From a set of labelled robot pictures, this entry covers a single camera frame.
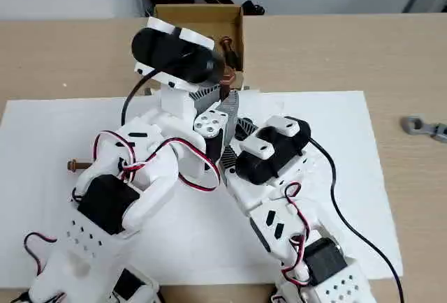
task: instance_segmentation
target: brown cardboard box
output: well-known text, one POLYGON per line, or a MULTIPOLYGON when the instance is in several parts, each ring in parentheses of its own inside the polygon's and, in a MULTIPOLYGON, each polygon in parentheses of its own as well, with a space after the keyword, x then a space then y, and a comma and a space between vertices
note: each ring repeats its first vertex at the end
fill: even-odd
MULTIPOLYGON (((161 4, 155 8, 157 18, 178 27, 192 29, 212 38, 214 49, 223 55, 220 40, 224 36, 233 39, 233 50, 244 67, 244 44, 242 35, 242 8, 234 4, 161 4)), ((232 87, 241 89, 243 77, 236 72, 232 87)))

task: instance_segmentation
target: white panel with holes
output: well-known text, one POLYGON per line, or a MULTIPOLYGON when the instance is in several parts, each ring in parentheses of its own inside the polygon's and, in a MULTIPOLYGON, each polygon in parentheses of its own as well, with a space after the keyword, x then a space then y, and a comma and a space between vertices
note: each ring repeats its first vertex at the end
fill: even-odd
POLYGON ((72 206, 69 212, 65 237, 60 240, 66 250, 96 265, 108 265, 111 260, 118 261, 126 257, 132 239, 109 235, 72 206))
POLYGON ((354 259, 347 258, 348 267, 315 287, 302 289, 308 302, 375 303, 369 282, 354 259))
POLYGON ((205 139, 214 138, 221 129, 225 128, 227 121, 228 115, 225 112, 210 109, 197 116, 194 121, 194 131, 205 139))

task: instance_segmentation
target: copper screw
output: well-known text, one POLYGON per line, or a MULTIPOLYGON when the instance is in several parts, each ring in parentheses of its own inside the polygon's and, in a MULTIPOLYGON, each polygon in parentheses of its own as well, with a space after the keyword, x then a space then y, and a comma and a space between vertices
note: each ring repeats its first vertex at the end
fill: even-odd
POLYGON ((76 172, 76 170, 78 170, 78 169, 87 169, 90 166, 91 166, 91 163, 89 163, 89 162, 77 162, 75 159, 73 159, 67 163, 67 169, 72 172, 76 172))
POLYGON ((231 44, 233 40, 229 36, 224 36, 220 40, 220 44, 222 46, 223 55, 225 56, 225 62, 231 68, 241 71, 241 61, 235 51, 232 49, 231 44))

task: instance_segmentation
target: humanoid robot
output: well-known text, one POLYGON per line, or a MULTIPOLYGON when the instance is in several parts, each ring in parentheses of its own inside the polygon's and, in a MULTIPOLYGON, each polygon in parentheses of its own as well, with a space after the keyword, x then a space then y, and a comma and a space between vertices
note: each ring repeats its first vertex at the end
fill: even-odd
POLYGON ((273 116, 255 126, 238 118, 237 91, 222 94, 225 68, 213 48, 213 40, 154 17, 136 34, 143 78, 126 99, 122 126, 96 138, 94 162, 64 205, 66 234, 19 300, 159 303, 158 283, 129 269, 129 255, 180 180, 199 192, 226 185, 266 252, 281 261, 272 302, 375 302, 337 227, 299 197, 312 160, 306 147, 330 156, 303 120, 273 116), (150 78, 161 83, 159 104, 127 120, 132 96, 150 78), (214 184, 201 185, 204 175, 214 184))

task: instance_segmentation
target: metal bracket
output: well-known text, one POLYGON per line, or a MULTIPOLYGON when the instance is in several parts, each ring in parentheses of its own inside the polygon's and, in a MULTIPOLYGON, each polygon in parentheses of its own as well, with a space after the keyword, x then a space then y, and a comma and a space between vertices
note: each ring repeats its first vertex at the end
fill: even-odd
POLYGON ((447 142, 447 125, 445 124, 426 124, 420 117, 408 116, 401 118, 400 125, 408 134, 427 134, 435 140, 447 142))

